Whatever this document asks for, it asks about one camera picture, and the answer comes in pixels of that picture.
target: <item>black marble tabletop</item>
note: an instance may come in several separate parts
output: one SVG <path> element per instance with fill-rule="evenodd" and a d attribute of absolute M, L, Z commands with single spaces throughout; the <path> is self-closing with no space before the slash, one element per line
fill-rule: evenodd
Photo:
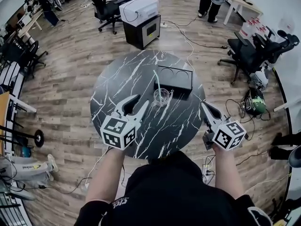
<path fill-rule="evenodd" d="M 202 84 L 193 73 L 193 90 L 189 96 L 170 94 L 166 106 L 152 106 L 157 65 L 192 70 L 183 60 L 157 50 L 137 51 L 115 59 L 98 77 L 91 97 L 91 116 L 100 135 L 106 115 L 115 105 L 130 95 L 140 94 L 133 113 L 146 100 L 146 111 L 137 138 L 127 149 L 127 155 L 140 159 L 154 159 L 172 154 L 186 146 L 202 124 L 200 100 L 205 99 Z"/>

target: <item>shoe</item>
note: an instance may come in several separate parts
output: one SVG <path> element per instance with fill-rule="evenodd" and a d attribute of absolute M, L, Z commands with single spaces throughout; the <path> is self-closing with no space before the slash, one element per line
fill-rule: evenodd
<path fill-rule="evenodd" d="M 55 158 L 53 157 L 53 155 L 48 154 L 48 162 L 52 165 L 53 167 L 53 171 L 58 172 L 58 167 L 57 164 L 55 162 Z"/>
<path fill-rule="evenodd" d="M 272 145 L 277 145 L 277 141 L 281 137 L 282 137 L 282 133 L 277 133 L 276 136 L 275 136 L 275 138 L 274 138 L 274 140 L 273 140 L 273 142 L 271 144 Z"/>
<path fill-rule="evenodd" d="M 210 22 L 210 23 L 216 23 L 217 22 L 217 18 L 215 18 L 213 21 L 208 20 L 208 22 Z"/>

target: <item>desk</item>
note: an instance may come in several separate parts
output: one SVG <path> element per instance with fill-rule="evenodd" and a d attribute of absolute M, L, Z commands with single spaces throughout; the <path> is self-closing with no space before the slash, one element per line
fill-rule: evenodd
<path fill-rule="evenodd" d="M 106 115 L 110 115 L 118 102 L 130 95 L 141 95 L 133 108 L 140 110 L 146 100 L 150 104 L 145 112 L 137 138 L 127 148 L 127 155 L 140 159 L 165 157 L 186 146 L 198 132 L 203 116 L 200 100 L 205 99 L 202 84 L 193 73 L 193 90 L 184 94 L 170 94 L 166 106 L 153 106 L 153 70 L 157 65 L 192 70 L 187 63 L 169 53 L 157 50 L 137 51 L 115 59 L 102 74 L 94 87 L 90 109 L 93 124 L 100 135 Z"/>
<path fill-rule="evenodd" d="M 263 12 L 261 12 L 261 10 L 258 7 L 256 7 L 256 5 L 250 0 L 247 0 L 247 1 L 252 3 L 253 5 L 247 4 L 243 0 L 231 0 L 231 1 L 232 1 L 232 3 L 230 5 L 230 8 L 229 8 L 228 13 L 226 15 L 224 25 L 227 24 L 227 22 L 230 18 L 230 15 L 232 13 L 233 8 L 235 8 L 235 12 L 237 12 L 240 9 L 240 7 L 248 8 L 248 9 L 254 11 L 254 12 L 257 12 L 259 14 L 258 17 L 260 17 L 263 14 Z"/>
<path fill-rule="evenodd" d="M 18 36 L 21 38 L 24 35 L 29 39 L 30 38 L 30 42 L 34 43 L 34 39 L 31 38 L 30 34 L 28 33 L 28 31 L 31 29 L 31 27 L 33 26 L 33 24 L 36 24 L 36 26 L 42 30 L 41 26 L 38 24 L 37 20 L 38 18 L 43 14 L 43 11 L 39 11 L 37 12 L 35 15 L 32 16 L 32 20 L 29 22 L 29 24 L 27 24 L 26 26 L 24 26 L 18 33 Z"/>
<path fill-rule="evenodd" d="M 34 113 L 37 112 L 37 109 L 33 108 L 32 106 L 24 103 L 23 101 L 17 99 L 14 96 L 12 96 L 9 92 L 6 92 L 6 93 L 0 95 L 0 125 L 3 127 L 12 129 L 11 124 L 9 124 L 9 125 L 6 124 L 6 116 L 7 116 L 8 105 L 9 105 L 10 100 L 12 100 L 16 104 L 18 104 L 20 107 L 23 107 L 27 111 L 34 112 Z M 3 155 L 2 140 L 0 140 L 0 154 Z"/>

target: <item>human arm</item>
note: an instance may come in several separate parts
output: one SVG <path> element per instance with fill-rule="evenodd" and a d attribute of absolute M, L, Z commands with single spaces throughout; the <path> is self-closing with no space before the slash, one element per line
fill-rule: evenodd
<path fill-rule="evenodd" d="M 89 184 L 86 203 L 90 201 L 103 201 L 111 203 L 115 200 L 121 168 L 125 152 L 111 149 L 105 155 L 97 174 Z"/>
<path fill-rule="evenodd" d="M 244 194 L 244 188 L 236 168 L 235 158 L 232 151 L 225 151 L 214 145 L 215 151 L 215 187 L 229 193 L 237 199 Z"/>

